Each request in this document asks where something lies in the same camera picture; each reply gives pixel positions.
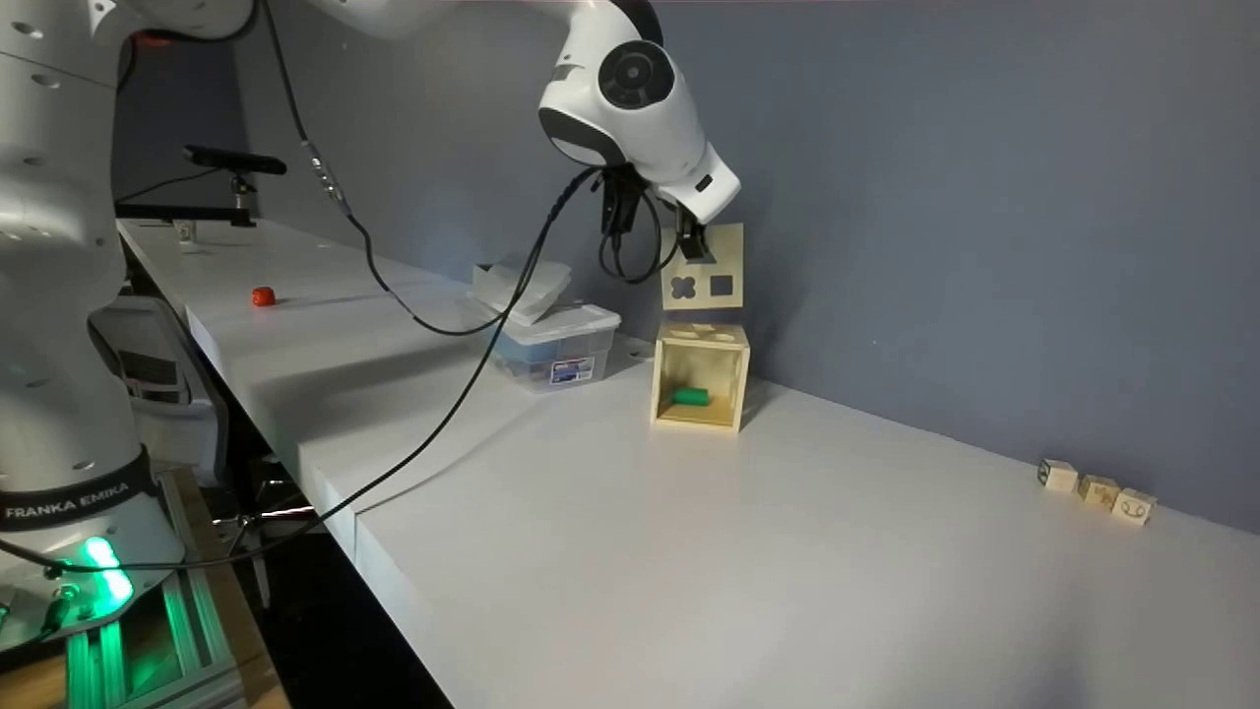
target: black cable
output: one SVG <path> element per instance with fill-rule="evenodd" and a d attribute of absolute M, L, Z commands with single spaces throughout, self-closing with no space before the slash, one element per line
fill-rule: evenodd
<path fill-rule="evenodd" d="M 599 173 L 603 186 L 603 232 L 632 232 L 638 200 L 648 196 L 648 182 L 638 178 L 635 164 L 608 164 Z"/>
<path fill-rule="evenodd" d="M 266 10 L 266 24 L 270 24 L 270 34 L 274 34 L 274 56 L 276 56 L 276 72 L 280 72 L 280 85 L 285 85 L 285 103 L 288 103 L 288 118 L 302 141 L 302 148 L 313 152 L 313 167 L 316 178 L 323 182 L 323 192 L 339 203 L 342 220 L 359 232 L 363 241 L 363 263 L 369 270 L 369 278 L 422 325 L 422 329 L 434 329 L 434 336 L 447 336 L 447 338 L 465 338 L 465 336 L 481 336 L 489 325 L 495 325 L 503 315 L 491 315 L 476 325 L 442 325 L 434 317 L 422 317 L 396 288 L 390 278 L 381 276 L 379 266 L 379 249 L 375 249 L 375 232 L 359 220 L 348 187 L 333 178 L 333 167 L 323 164 L 318 158 L 318 144 L 308 129 L 308 118 L 301 111 L 301 98 L 295 98 L 295 85 L 293 85 L 293 72 L 288 72 L 288 56 L 285 56 L 285 41 L 280 41 L 280 28 L 276 28 L 276 15 L 274 15 L 274 0 L 262 0 L 262 10 Z"/>
<path fill-rule="evenodd" d="M 656 215 L 656 263 L 648 270 L 628 276 L 621 232 L 603 232 L 603 241 L 599 241 L 599 270 L 612 276 L 612 278 L 621 278 L 621 283 L 648 283 L 648 278 L 661 276 L 675 263 L 679 242 L 683 242 L 675 237 L 675 249 L 661 255 L 661 241 L 666 241 L 661 213 L 648 192 L 642 192 L 642 200 L 648 200 L 648 210 Z"/>
<path fill-rule="evenodd" d="M 53 559 L 43 550 L 31 550 L 31 546 L 20 546 L 20 543 L 8 543 L 0 539 L 0 550 L 23 559 L 23 564 L 37 564 L 43 568 L 49 573 L 62 573 L 62 569 L 79 569 L 79 573 L 104 573 L 104 569 L 183 569 L 190 568 L 187 559 L 183 564 L 117 564 L 117 568 L 83 568 L 83 564 L 62 564 L 62 559 Z"/>
<path fill-rule="evenodd" d="M 489 367 L 489 357 L 491 357 L 503 325 L 507 325 L 507 315 L 518 312 L 519 296 L 530 290 L 530 283 L 533 283 L 533 276 L 536 276 L 536 266 L 539 266 L 539 261 L 543 261 L 543 249 L 548 249 L 548 237 L 552 237 L 554 215 L 568 210 L 568 200 L 578 192 L 578 186 L 585 186 L 593 173 L 595 173 L 595 167 L 575 173 L 575 178 L 568 182 L 568 187 L 554 196 L 554 203 L 548 210 L 548 220 L 543 220 L 543 228 L 539 228 L 539 237 L 536 237 L 536 242 L 533 242 L 533 253 L 530 253 L 530 261 L 524 261 L 524 266 L 519 266 L 518 290 L 511 290 L 503 315 L 495 317 L 495 329 L 489 336 L 489 342 L 486 342 L 486 351 L 481 351 L 469 380 L 460 384 L 460 392 L 455 399 L 455 404 L 442 414 L 442 422 L 426 431 L 426 439 L 419 439 L 407 456 L 398 456 L 388 472 L 379 472 L 375 480 L 368 480 L 363 487 L 356 487 L 348 501 L 339 501 L 335 509 L 318 511 L 318 517 L 308 521 L 302 529 L 274 539 L 270 546 L 246 550 L 246 554 L 237 554 L 242 546 L 234 546 L 234 564 L 258 559 L 258 554 L 274 554 L 276 546 L 308 535 L 313 529 L 323 529 L 333 517 L 348 511 L 356 501 L 363 501 L 368 493 L 375 493 L 379 485 L 388 485 L 390 475 L 398 475 L 407 463 L 414 463 L 414 460 L 451 429 L 451 422 L 460 414 L 460 404 L 469 401 L 473 384 L 481 380 L 481 375 L 486 375 L 486 367 Z"/>
<path fill-rule="evenodd" d="M 215 173 L 221 173 L 221 167 L 215 164 L 215 167 L 199 167 L 199 173 L 161 178 L 161 182 L 154 182 L 154 186 L 142 186 L 142 187 L 134 187 L 134 192 L 121 192 L 113 203 L 129 203 L 129 200 L 138 200 L 138 196 L 146 196 L 146 192 L 157 192 L 157 187 L 170 187 L 170 186 L 187 186 L 187 182 L 200 182 L 200 178 L 215 178 Z"/>

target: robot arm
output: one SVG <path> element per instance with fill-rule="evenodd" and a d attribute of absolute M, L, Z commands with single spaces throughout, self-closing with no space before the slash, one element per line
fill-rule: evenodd
<path fill-rule="evenodd" d="M 0 5 L 0 655 L 121 615 L 187 554 L 127 384 L 87 329 L 121 288 L 113 78 L 129 32 L 215 40 L 249 10 L 251 0 Z"/>
<path fill-rule="evenodd" d="M 368 34 L 407 34 L 455 0 L 313 0 Z M 530 0 L 568 20 L 543 133 L 575 161 L 635 167 L 661 200 L 711 224 L 742 178 L 711 144 L 695 89 L 666 49 L 650 0 Z"/>

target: small wooden block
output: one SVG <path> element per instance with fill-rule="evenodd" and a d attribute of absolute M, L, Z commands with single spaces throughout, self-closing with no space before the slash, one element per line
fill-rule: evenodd
<path fill-rule="evenodd" d="M 711 224 L 712 261 L 669 261 L 661 270 L 661 312 L 742 312 L 743 305 L 743 224 Z"/>
<path fill-rule="evenodd" d="M 1041 463 L 1041 485 L 1049 493 L 1077 494 L 1078 493 L 1078 467 L 1073 460 L 1045 460 Z"/>
<path fill-rule="evenodd" d="M 728 429 L 743 425 L 749 336 L 728 322 L 666 322 L 656 357 L 656 425 Z"/>
<path fill-rule="evenodd" d="M 1106 475 L 1087 475 L 1087 480 L 1085 480 L 1085 494 L 1087 494 L 1091 509 L 1111 511 L 1114 501 L 1120 501 L 1120 485 L 1106 480 Z"/>
<path fill-rule="evenodd" d="M 1135 523 L 1135 529 L 1146 529 L 1149 511 L 1156 511 L 1156 494 L 1146 494 L 1139 487 L 1120 493 L 1114 509 L 1111 509 L 1114 521 Z"/>

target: red object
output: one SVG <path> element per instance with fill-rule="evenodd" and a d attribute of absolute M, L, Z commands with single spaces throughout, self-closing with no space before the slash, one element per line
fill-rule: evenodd
<path fill-rule="evenodd" d="M 138 48 L 138 49 L 170 49 L 175 40 L 165 40 L 165 34 L 138 34 L 134 48 Z"/>
<path fill-rule="evenodd" d="M 276 290 L 274 288 L 251 288 L 251 305 L 276 305 Z"/>

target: white box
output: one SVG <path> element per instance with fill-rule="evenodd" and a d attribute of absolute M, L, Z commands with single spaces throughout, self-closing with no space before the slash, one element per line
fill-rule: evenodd
<path fill-rule="evenodd" d="M 743 425 L 749 388 L 749 336 L 728 322 L 666 322 L 656 357 L 656 409 L 657 425 L 728 429 Z M 701 404 L 684 404 L 675 392 L 698 388 Z"/>
<path fill-rule="evenodd" d="M 533 325 L 507 322 L 491 362 L 533 384 L 575 384 L 608 375 L 621 315 L 578 304 Z"/>

